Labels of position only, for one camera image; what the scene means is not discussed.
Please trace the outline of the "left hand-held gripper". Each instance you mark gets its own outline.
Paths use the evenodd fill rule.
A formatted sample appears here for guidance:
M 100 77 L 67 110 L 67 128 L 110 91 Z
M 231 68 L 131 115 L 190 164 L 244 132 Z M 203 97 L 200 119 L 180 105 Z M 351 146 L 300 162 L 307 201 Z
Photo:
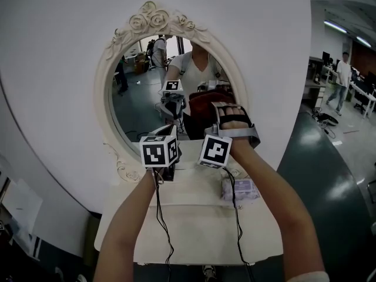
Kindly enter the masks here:
M 139 147 L 143 167 L 162 169 L 162 179 L 172 182 L 180 159 L 177 126 L 165 125 L 149 132 L 141 138 Z

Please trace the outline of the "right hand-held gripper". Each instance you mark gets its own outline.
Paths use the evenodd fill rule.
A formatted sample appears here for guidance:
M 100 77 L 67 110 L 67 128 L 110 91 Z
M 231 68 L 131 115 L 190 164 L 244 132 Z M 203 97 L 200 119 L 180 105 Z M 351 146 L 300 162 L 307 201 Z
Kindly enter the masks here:
M 230 148 L 234 139 L 247 139 L 252 148 L 260 144 L 255 124 L 241 105 L 226 102 L 211 104 L 211 125 L 204 130 L 204 141 L 198 164 L 219 169 L 227 166 Z M 230 122 L 241 122 L 247 126 L 235 129 L 224 129 Z

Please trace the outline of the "person's right hand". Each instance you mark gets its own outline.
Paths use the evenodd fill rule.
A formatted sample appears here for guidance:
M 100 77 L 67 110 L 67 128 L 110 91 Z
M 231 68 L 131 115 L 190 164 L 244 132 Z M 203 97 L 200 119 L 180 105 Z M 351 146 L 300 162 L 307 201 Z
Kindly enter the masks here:
M 219 109 L 219 116 L 222 117 L 222 116 L 230 116 L 230 115 L 245 115 L 245 113 L 243 112 L 242 109 L 238 108 L 238 107 L 229 107 L 229 108 L 222 108 L 222 109 Z M 246 122 L 241 122 L 241 121 L 236 121 L 236 120 L 233 120 L 233 121 L 230 121 L 230 122 L 226 122 L 226 123 L 223 123 L 221 125 L 222 129 L 243 129 L 243 128 L 248 128 L 248 124 Z

